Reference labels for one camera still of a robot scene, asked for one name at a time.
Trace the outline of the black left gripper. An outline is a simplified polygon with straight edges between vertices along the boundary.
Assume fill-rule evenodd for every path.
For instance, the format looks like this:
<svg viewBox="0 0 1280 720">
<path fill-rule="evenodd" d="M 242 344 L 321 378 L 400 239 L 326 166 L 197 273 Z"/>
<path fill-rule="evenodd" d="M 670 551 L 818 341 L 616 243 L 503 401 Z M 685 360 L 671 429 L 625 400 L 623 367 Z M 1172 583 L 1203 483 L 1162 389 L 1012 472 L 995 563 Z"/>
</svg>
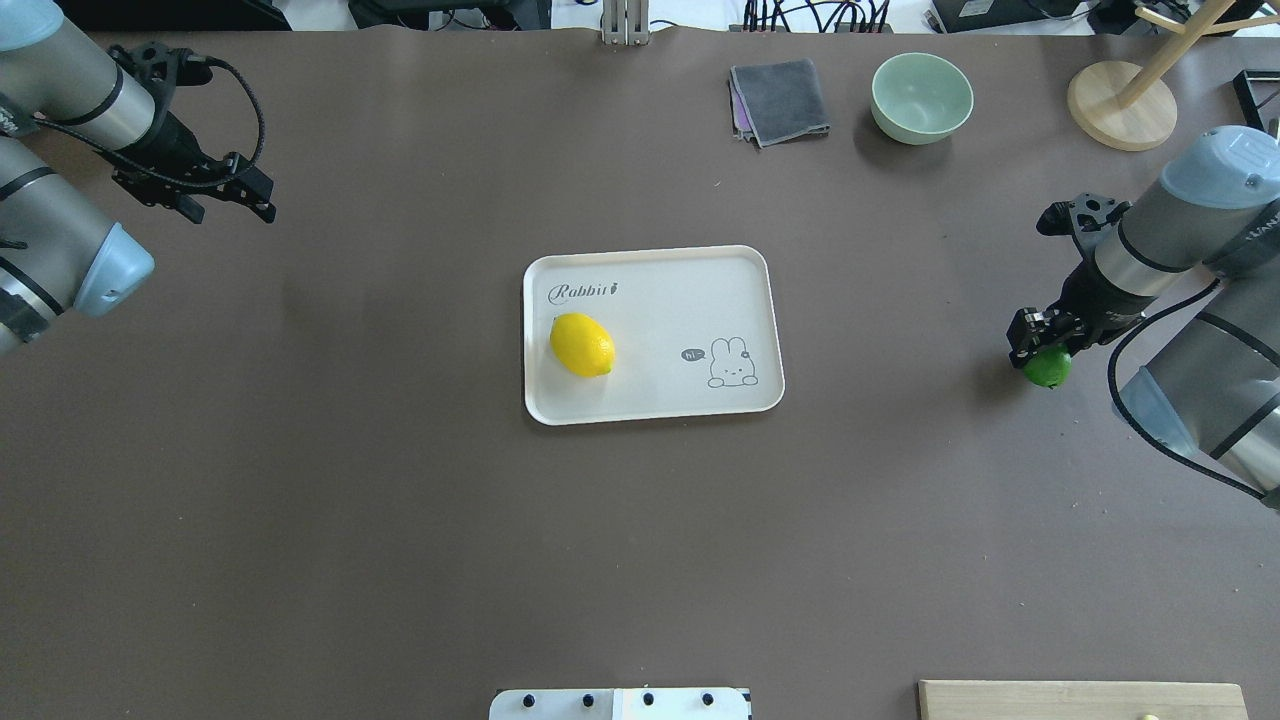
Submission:
<svg viewBox="0 0 1280 720">
<path fill-rule="evenodd" d="M 206 195 L 247 208 L 271 224 L 276 206 L 269 201 L 273 181 L 256 167 L 265 145 L 265 120 L 257 118 L 257 141 L 248 158 L 230 152 L 223 159 L 207 155 L 195 135 L 168 113 L 159 128 L 137 143 L 120 150 L 129 165 L 114 159 L 111 179 L 140 201 L 165 201 L 165 208 L 201 224 L 205 208 L 187 193 Z"/>
</svg>

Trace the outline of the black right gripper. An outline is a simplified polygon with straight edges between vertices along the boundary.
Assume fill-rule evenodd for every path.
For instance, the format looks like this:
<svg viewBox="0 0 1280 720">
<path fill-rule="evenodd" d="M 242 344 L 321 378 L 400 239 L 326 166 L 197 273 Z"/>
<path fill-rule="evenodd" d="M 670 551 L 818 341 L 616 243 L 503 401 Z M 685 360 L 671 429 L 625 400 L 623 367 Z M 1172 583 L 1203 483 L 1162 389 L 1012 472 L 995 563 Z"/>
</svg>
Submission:
<svg viewBox="0 0 1280 720">
<path fill-rule="evenodd" d="M 1080 264 L 1044 314 L 1036 307 L 1014 313 L 1007 328 L 1012 368 L 1023 369 L 1043 346 L 1088 348 L 1112 343 L 1144 316 L 1144 299 L 1116 287 L 1097 265 Z"/>
</svg>

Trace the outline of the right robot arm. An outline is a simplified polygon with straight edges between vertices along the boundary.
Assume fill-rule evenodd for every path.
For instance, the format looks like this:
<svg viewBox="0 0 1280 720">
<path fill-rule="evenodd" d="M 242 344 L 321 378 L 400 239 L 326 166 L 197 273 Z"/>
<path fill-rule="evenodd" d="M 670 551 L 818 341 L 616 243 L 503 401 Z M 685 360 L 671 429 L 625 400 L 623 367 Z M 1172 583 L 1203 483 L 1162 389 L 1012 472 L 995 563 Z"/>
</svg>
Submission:
<svg viewBox="0 0 1280 720">
<path fill-rule="evenodd" d="M 1116 414 L 1181 464 L 1277 507 L 1277 140 L 1206 131 L 1134 202 L 1097 193 L 1046 208 L 1043 236 L 1080 261 L 1046 309 L 1014 313 L 1009 361 L 1065 382 L 1073 359 L 1110 347 Z"/>
</svg>

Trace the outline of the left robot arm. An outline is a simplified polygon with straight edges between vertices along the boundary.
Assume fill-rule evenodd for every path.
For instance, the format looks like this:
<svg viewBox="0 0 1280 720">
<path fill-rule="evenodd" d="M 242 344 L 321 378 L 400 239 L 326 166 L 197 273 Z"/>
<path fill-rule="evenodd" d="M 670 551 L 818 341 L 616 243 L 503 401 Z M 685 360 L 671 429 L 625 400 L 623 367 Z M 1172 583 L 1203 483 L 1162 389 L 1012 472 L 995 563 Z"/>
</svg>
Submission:
<svg viewBox="0 0 1280 720">
<path fill-rule="evenodd" d="M 83 143 L 146 208 L 198 224 L 204 200 L 212 199 L 276 219 L 274 183 L 260 167 L 262 106 L 229 61 L 160 42 L 104 47 L 54 1 L 5 1 L 1 17 L 4 354 L 42 338 L 67 313 L 110 313 L 156 266 L 122 222 L 42 156 L 37 135 Z M 206 85 L 215 70 L 250 100 L 256 138 L 248 152 L 206 152 L 174 110 L 178 90 Z"/>
</svg>

